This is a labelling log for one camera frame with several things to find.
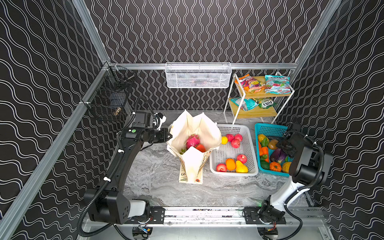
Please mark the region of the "pink dragon fruit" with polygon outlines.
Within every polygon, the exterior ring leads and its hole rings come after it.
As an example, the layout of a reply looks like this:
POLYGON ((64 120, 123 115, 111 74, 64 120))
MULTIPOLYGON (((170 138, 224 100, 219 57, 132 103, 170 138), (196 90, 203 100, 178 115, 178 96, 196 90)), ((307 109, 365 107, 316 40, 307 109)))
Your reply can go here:
POLYGON ((200 137, 196 134, 193 134, 188 137, 186 141, 186 148, 188 150, 190 147, 196 147, 199 144, 200 144, 200 137))

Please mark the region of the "red bell pepper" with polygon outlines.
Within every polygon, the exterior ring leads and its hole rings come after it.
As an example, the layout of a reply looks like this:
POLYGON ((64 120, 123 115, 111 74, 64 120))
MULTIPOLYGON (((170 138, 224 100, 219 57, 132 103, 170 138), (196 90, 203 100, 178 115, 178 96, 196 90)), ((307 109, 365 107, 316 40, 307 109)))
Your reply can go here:
POLYGON ((206 152, 206 148, 202 145, 202 144, 198 144, 195 146, 195 149, 197 149, 198 151, 202 152, 202 153, 205 153, 206 152))

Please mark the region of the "cream canvas grocery bag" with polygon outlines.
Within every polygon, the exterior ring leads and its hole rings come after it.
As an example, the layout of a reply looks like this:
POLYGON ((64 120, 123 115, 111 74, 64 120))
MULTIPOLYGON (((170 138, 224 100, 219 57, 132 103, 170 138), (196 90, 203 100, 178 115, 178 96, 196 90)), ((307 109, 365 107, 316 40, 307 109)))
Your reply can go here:
POLYGON ((213 122, 205 113, 192 116, 185 110, 171 124, 169 131, 173 138, 167 141, 167 150, 180 160, 179 182, 201 185, 203 168, 213 150, 218 149, 221 145, 222 134, 217 123, 213 122), (205 153, 198 151, 195 147, 187 150, 186 141, 193 134, 200 137, 200 144, 206 148, 205 153), (181 155, 181 149, 187 151, 181 155))

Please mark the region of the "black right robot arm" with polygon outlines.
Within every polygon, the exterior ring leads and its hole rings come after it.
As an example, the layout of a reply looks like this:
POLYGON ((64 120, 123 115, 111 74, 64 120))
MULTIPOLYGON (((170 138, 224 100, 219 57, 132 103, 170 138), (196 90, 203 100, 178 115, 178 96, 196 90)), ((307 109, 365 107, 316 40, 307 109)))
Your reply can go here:
POLYGON ((256 124, 256 137, 259 169, 288 176, 284 185, 262 202, 258 213, 262 223, 277 223, 297 197, 326 182, 334 156, 295 123, 287 127, 256 124))

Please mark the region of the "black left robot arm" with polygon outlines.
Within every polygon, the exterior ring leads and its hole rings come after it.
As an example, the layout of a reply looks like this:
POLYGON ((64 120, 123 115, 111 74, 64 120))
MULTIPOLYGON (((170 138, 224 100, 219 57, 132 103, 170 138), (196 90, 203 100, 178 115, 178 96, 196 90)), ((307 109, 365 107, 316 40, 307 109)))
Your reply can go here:
POLYGON ((149 146, 162 144, 173 136, 162 124, 166 117, 156 113, 138 111, 135 104, 131 117, 117 133, 117 153, 112 158, 104 177, 93 189, 84 194, 85 208, 77 223, 81 237, 95 236, 109 227, 124 236, 119 225, 137 223, 146 225, 153 220, 150 203, 146 200, 130 200, 123 194, 125 182, 139 152, 149 146))

